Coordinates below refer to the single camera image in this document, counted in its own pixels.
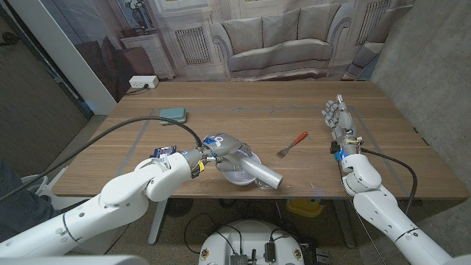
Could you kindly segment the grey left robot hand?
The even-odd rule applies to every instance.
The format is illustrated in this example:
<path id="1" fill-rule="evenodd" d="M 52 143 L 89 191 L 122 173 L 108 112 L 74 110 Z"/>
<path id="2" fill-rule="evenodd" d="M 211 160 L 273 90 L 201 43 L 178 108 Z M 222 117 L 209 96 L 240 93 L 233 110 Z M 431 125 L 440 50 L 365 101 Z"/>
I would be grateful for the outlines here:
<path id="1" fill-rule="evenodd" d="M 188 164 L 193 167 L 200 160 L 214 158 L 216 168 L 221 172 L 237 172 L 241 169 L 238 163 L 233 163 L 227 156 L 232 156 L 241 150 L 251 156 L 252 150 L 249 145 L 227 133 L 219 132 L 207 135 L 200 147 L 195 147 L 182 153 Z"/>

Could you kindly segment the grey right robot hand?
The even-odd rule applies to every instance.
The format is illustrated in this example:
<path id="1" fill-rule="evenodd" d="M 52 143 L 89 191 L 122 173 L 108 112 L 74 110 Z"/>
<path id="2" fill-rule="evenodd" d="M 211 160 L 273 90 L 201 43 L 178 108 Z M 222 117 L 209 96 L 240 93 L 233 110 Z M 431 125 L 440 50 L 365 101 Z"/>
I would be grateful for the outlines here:
<path id="1" fill-rule="evenodd" d="M 339 146 L 334 147 L 333 152 L 342 151 L 344 156 L 358 154 L 360 143 L 357 129 L 352 115 L 347 109 L 341 94 L 336 97 L 336 102 L 329 100 L 322 111 L 325 124 L 332 129 L 333 141 Z"/>

